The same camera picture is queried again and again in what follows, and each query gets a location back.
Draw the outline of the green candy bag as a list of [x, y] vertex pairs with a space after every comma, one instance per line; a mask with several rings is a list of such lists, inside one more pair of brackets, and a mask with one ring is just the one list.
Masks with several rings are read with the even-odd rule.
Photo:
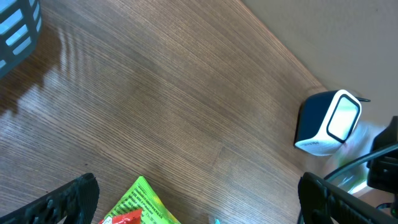
[[180, 224], [166, 209], [143, 176], [137, 178], [117, 204], [105, 215], [103, 220], [107, 217], [122, 215], [140, 208], [142, 209], [141, 223], [143, 224]]

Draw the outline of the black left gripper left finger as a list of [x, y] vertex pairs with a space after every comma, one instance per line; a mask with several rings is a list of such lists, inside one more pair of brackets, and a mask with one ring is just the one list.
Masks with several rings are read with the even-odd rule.
[[41, 198], [1, 217], [3, 224], [90, 224], [100, 189], [96, 177], [86, 173]]

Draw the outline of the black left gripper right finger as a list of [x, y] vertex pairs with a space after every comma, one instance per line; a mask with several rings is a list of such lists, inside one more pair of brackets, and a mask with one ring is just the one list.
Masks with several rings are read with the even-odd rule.
[[394, 224], [397, 219], [370, 206], [319, 176], [306, 172], [298, 183], [298, 223]]

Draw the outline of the instant noodle cup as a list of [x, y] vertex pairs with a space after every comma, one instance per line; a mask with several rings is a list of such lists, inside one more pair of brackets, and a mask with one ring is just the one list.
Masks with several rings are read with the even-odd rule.
[[[346, 142], [326, 161], [322, 170], [325, 177], [337, 168], [370, 153], [374, 138], [386, 127], [374, 123], [359, 121]], [[366, 163], [344, 171], [331, 183], [351, 195], [360, 196], [369, 190], [367, 185], [369, 169]]]

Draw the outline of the red chocolate bar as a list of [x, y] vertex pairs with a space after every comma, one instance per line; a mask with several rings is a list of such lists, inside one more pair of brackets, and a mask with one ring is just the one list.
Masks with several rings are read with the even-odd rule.
[[133, 210], [129, 213], [107, 217], [101, 220], [99, 224], [141, 224], [142, 209]]

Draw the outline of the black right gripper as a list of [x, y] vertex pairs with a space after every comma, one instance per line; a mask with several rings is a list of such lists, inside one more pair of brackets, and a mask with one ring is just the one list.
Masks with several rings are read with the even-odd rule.
[[[388, 127], [374, 138], [371, 152], [396, 144], [397, 116], [393, 116]], [[369, 161], [367, 167], [368, 185], [394, 194], [392, 203], [384, 203], [377, 206], [377, 209], [390, 208], [391, 215], [397, 218], [397, 149]]]

